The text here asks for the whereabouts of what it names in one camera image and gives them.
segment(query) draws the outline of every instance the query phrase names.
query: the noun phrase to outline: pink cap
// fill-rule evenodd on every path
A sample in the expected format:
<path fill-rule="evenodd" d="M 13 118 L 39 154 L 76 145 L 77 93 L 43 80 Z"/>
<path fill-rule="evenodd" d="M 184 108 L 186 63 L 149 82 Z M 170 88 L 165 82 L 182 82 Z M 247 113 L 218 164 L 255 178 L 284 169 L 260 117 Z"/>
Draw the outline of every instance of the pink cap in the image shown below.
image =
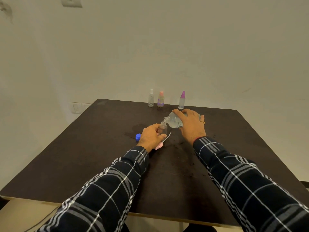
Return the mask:
<path fill-rule="evenodd" d="M 157 147 L 155 148 L 155 150 L 157 150 L 157 149 L 159 149 L 161 147 L 163 147 L 163 142 L 160 142 L 159 145 L 157 145 Z"/>

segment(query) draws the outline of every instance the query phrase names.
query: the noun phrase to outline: hand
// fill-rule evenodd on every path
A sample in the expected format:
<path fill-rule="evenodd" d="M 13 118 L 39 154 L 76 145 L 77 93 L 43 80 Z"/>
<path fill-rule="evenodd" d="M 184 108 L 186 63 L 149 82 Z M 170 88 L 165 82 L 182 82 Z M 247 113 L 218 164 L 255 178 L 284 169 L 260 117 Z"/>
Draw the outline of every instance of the hand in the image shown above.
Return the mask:
<path fill-rule="evenodd" d="M 160 124 L 154 124 L 144 128 L 137 146 L 142 146 L 148 152 L 156 148 L 166 138 L 166 134 L 159 135 L 157 133 L 159 127 Z"/>
<path fill-rule="evenodd" d="M 183 137 L 193 145 L 193 142 L 200 137 L 206 136 L 204 124 L 204 115 L 201 115 L 199 119 L 198 113 L 190 109 L 183 109 L 181 112 L 178 109 L 174 109 L 173 112 L 180 118 L 183 123 L 183 127 L 179 128 Z"/>

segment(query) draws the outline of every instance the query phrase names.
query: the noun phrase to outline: plaid shirt sleeve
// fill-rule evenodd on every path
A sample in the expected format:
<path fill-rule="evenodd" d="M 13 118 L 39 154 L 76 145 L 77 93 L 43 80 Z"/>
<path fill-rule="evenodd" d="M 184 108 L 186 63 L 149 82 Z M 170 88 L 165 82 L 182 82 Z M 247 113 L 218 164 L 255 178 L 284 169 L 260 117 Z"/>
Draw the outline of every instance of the plaid shirt sleeve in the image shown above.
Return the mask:
<path fill-rule="evenodd" d="M 148 164 L 147 151 L 132 148 L 64 201 L 37 231 L 121 231 Z"/>
<path fill-rule="evenodd" d="M 256 164 L 210 137 L 193 147 L 244 231 L 309 231 L 309 210 Z"/>

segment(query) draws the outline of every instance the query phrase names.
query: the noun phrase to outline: purple cap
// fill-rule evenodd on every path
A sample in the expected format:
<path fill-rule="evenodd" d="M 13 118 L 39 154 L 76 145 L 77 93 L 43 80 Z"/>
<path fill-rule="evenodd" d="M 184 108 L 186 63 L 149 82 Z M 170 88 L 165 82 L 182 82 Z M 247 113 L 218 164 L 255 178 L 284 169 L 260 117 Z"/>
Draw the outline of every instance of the purple cap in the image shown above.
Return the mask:
<path fill-rule="evenodd" d="M 141 139 L 141 134 L 137 134 L 137 135 L 135 136 L 135 140 L 136 140 L 137 142 L 139 142 L 140 139 Z"/>

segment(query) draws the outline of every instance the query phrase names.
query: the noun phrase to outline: floor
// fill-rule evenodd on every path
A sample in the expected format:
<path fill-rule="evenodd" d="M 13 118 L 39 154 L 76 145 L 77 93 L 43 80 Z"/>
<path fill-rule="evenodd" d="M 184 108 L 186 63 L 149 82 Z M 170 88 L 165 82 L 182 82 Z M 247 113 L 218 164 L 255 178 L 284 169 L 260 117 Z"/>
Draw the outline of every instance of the floor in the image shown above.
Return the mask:
<path fill-rule="evenodd" d="M 24 232 L 36 225 L 57 206 L 26 199 L 12 199 L 0 210 L 1 231 Z M 40 224 L 27 232 L 33 232 L 45 223 L 55 211 Z M 131 232 L 182 232 L 188 223 L 172 222 L 152 218 L 128 216 L 126 224 Z M 239 232 L 240 228 L 216 227 L 218 232 Z"/>

